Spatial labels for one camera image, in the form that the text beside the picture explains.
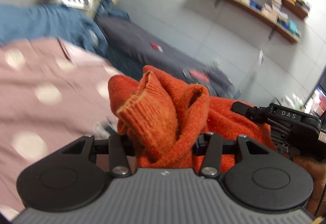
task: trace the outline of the orange knit fabric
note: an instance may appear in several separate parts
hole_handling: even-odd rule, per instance
[[[270,127],[232,112],[235,100],[211,97],[206,87],[188,85],[152,66],[143,72],[140,82],[116,75],[108,84],[118,132],[133,141],[138,167],[198,170],[203,157],[194,157],[192,146],[206,131],[225,139],[247,134],[274,149]],[[234,156],[223,155],[221,171],[233,165]]]

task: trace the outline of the red tag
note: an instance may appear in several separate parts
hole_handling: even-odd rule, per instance
[[[161,46],[159,46],[159,45],[157,45],[155,43],[151,43],[151,46],[152,46],[152,48],[154,48],[154,49],[156,49],[156,50],[158,50],[160,52],[163,52],[163,49],[161,48]]]
[[[202,81],[204,83],[210,83],[209,82],[209,77],[208,77],[208,75],[206,73],[199,72],[196,69],[190,69],[189,73],[190,73],[190,75],[192,77],[194,77],[197,80],[200,80],[200,81]]]

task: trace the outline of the pink blanket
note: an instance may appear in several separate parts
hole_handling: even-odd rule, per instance
[[[120,74],[106,60],[55,38],[21,40],[0,48],[0,211],[24,209],[16,191],[30,164],[106,120],[108,80]]]

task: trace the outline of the metal bolt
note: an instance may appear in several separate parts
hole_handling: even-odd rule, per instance
[[[116,175],[126,175],[129,170],[124,166],[116,166],[113,168],[112,172]]]
[[[218,173],[218,171],[214,167],[205,167],[202,169],[202,174],[207,175],[207,176],[214,176],[217,173]]]

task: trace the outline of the gray ribbed panel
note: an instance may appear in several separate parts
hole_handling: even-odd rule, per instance
[[[218,182],[192,169],[138,169],[115,179],[94,203],[70,212],[27,209],[14,224],[310,224],[297,210],[281,215],[253,212],[237,205]]]

